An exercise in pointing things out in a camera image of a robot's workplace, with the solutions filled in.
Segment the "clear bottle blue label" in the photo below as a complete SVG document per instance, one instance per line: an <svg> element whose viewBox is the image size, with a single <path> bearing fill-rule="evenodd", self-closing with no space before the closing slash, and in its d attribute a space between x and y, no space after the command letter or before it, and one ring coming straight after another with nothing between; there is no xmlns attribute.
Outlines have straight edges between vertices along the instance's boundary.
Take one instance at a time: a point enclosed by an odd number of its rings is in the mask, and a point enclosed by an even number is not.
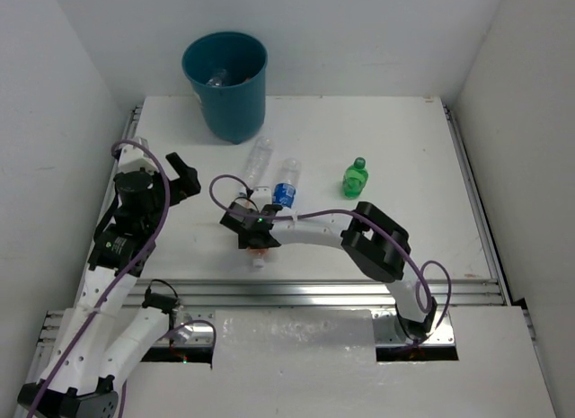
<svg viewBox="0 0 575 418"><path fill-rule="evenodd" d="M288 158L283 161L272 193L273 204L289 209L293 207L300 175L301 163L299 160Z"/></svg>

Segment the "clear bottle white cap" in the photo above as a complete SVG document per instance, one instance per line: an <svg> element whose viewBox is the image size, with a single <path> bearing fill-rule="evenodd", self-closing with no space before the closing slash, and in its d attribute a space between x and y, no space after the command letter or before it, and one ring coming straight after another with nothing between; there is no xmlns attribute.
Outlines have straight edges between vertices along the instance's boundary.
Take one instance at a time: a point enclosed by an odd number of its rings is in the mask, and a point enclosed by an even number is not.
<svg viewBox="0 0 575 418"><path fill-rule="evenodd" d="M207 86L225 87L230 84L230 74L227 69L216 69L213 75L207 80Z"/></svg>

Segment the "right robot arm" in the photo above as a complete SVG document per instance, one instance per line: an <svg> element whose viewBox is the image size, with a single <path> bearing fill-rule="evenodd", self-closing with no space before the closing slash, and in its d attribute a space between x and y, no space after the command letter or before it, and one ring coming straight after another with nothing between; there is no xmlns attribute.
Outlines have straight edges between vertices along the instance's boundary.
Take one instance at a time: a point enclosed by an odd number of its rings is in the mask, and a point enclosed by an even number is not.
<svg viewBox="0 0 575 418"><path fill-rule="evenodd" d="M386 285L397 324L409 341L423 342L432 331L438 304L411 258L409 233L375 205L360 202L353 210L299 214L277 204L256 210L233 202L220 224L237 234L241 249L317 245L342 250L361 273Z"/></svg>

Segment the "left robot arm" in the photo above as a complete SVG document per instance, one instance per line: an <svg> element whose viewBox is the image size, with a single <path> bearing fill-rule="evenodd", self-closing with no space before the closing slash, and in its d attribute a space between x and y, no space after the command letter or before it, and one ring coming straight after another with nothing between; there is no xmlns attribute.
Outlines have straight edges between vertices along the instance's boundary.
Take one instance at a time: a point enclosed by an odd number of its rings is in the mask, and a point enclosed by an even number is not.
<svg viewBox="0 0 575 418"><path fill-rule="evenodd" d="M200 193L198 173L176 153L165 157L177 174L174 180L139 149L124 147L116 157L113 197L93 234L81 296L49 364L18 395L30 417L119 414L129 373L174 326L179 300L148 291L128 328L110 339L168 209Z"/></svg>

